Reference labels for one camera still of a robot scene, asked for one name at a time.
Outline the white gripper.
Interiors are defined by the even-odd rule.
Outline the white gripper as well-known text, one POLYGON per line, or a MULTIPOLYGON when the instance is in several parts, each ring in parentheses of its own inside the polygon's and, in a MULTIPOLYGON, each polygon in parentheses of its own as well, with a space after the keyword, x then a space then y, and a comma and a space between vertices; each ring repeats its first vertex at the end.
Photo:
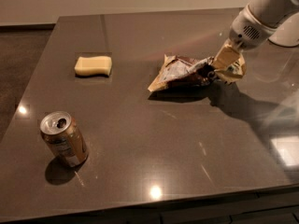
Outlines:
POLYGON ((246 6, 233 21, 229 39, 216 54, 212 66, 219 79, 227 84, 235 83, 246 74, 247 65, 240 50, 255 49, 268 39, 276 28, 271 28, 254 17, 246 6))

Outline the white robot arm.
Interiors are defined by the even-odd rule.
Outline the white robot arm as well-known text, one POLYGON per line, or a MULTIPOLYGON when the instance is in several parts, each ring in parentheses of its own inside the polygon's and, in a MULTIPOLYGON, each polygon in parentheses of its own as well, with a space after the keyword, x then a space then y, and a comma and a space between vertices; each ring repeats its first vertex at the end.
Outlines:
POLYGON ((228 38, 212 66, 217 77, 233 83, 246 74, 243 52, 262 45, 291 15, 299 12, 299 0, 250 0, 231 24, 228 38))

